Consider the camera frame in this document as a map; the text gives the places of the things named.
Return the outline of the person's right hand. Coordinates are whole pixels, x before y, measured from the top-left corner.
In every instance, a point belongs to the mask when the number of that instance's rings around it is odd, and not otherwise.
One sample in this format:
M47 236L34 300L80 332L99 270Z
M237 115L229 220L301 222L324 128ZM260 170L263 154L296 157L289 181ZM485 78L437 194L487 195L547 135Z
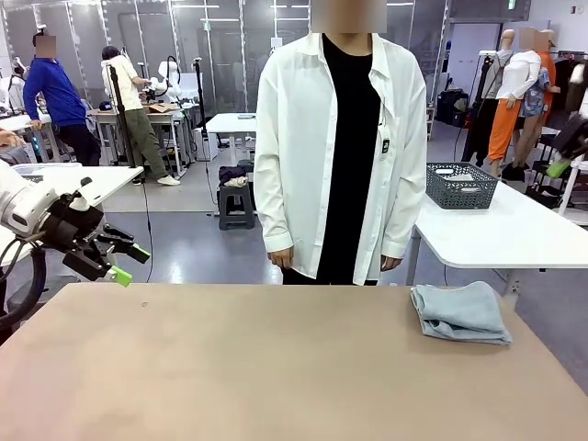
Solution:
M290 269L292 268L293 255L294 249L289 247L288 249L268 253L267 257L274 266L282 269Z

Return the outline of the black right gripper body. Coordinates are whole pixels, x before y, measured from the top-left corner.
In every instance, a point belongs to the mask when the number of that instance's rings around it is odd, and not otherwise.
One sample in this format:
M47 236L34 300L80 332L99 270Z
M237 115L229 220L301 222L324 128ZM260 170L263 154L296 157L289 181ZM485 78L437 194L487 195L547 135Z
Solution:
M577 113L568 120L555 137L553 147L564 160L573 160L587 153L587 118Z

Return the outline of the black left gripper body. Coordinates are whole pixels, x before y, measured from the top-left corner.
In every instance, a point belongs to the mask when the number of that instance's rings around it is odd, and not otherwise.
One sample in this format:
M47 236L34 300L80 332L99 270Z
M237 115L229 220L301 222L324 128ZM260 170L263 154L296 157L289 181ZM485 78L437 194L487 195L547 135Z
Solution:
M43 245L67 252L94 233L104 213L89 204L81 192L64 193L49 206L43 221Z

